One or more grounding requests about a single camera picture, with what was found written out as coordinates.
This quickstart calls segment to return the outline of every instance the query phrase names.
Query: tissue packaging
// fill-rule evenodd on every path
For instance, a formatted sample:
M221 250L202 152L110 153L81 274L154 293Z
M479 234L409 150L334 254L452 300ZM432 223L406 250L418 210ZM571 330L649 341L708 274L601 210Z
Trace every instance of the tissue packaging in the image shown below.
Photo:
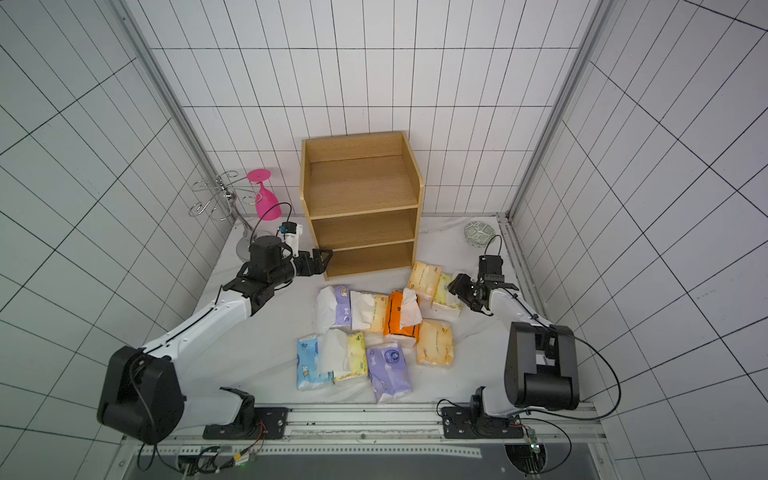
M432 310L441 313L442 316L456 318L462 312L462 301L448 291L448 285L452 281L452 276L447 273L440 273L435 298L432 299Z
M352 304L352 330L370 329L376 310L376 294L352 290L349 292L349 301Z
M439 266L416 262L411 272L411 280L408 281L408 288L431 300L435 296L441 272L442 268Z
M319 368L323 372L348 372L347 335L342 330L330 329L318 339Z
M389 321L389 296L376 294L373 304L373 320L371 322L371 328L368 329L371 333L384 333L384 325Z
M419 296L415 290L402 289L402 304L400 305L400 328L416 326L422 322L422 311L419 309Z
M419 339L419 325L401 326L402 292L392 292L389 296L389 321L384 325L384 335L405 347L413 347Z
M346 285L327 286L317 293L317 331L352 328L352 306L349 302L349 288Z
M369 348L367 357L371 384L377 402L391 402L413 391L406 358L397 343L386 343Z
M422 321L416 345L416 363L445 368L453 365L453 332L450 326L437 320Z
M299 390L314 390L333 384L331 372L321 372L319 364L319 347L317 335L310 335L296 341L296 387Z
M368 360L366 358L366 341L362 333L353 333L347 337L348 372L333 373L335 382L351 379L364 379L368 376Z

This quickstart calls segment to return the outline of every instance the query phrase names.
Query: white table surface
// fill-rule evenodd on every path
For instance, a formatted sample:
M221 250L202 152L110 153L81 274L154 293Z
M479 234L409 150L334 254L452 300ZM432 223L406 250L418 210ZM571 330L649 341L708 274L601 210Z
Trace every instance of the white table surface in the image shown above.
M498 232L493 217L423 217L417 260L442 266L447 273L461 270L472 275L481 248L470 246L464 226L470 220L483 220ZM301 250L313 247L306 220ZM278 221L262 222L259 230L275 230ZM213 300L222 285L235 277L242 261L235 244L242 237L240 223L232 229L219 261L208 280L196 310ZM498 239L490 250L498 250ZM502 248L506 281L517 283L515 272ZM296 389L296 339L315 333L315 297L327 285L346 284L353 290L391 293L402 289L410 278L410 268L340 277L326 282L322 275L299 277L279 292L259 312L230 330L204 352L187 371L192 388L200 392L229 386L242 389L257 403L375 402L370 382L299 391ZM436 402L450 399L467 402L479 386L497 383L502 378L508 331L498 317L483 316L464 308L452 321L455 358L450 369L418 366L409 362L413 393L399 402Z

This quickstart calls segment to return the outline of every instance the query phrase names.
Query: wooden board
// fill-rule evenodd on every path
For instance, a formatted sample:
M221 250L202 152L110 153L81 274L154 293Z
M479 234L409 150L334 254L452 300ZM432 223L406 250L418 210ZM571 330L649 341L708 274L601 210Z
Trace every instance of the wooden board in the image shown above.
M380 247L356 248L333 253L328 264L328 278L354 273L376 272L411 266L413 242L393 243Z
M406 165L406 173L411 180L411 186L414 194L419 199L419 208L416 213L415 219L415 236L413 238L413 256L411 258L411 265L416 263L416 248L415 245L419 244L419 225L422 222L422 210L424 209L424 175L419 169L419 162L416 161L416 155L413 153L411 144L408 142L406 133L400 132L402 136L402 159Z
M344 250L413 241L417 209L353 215L312 222L320 248Z
M306 159L311 163L388 157L402 153L402 132L347 135L305 140Z
M304 195L312 219L419 205L401 155L309 163L307 168Z

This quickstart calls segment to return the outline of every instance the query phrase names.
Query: metal stand base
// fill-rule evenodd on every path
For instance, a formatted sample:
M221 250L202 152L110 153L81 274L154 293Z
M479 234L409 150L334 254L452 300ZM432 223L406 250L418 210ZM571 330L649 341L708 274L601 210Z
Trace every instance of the metal stand base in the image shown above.
M266 431L262 438L266 440L280 440L286 430L288 409L283 407L254 408L254 428L249 432L243 432L235 423L229 425L207 425L203 432L206 440L256 440L259 437L259 421L264 422Z
M442 433L447 439L521 439L523 429L514 427L507 419L486 415L473 419L467 409L443 407Z

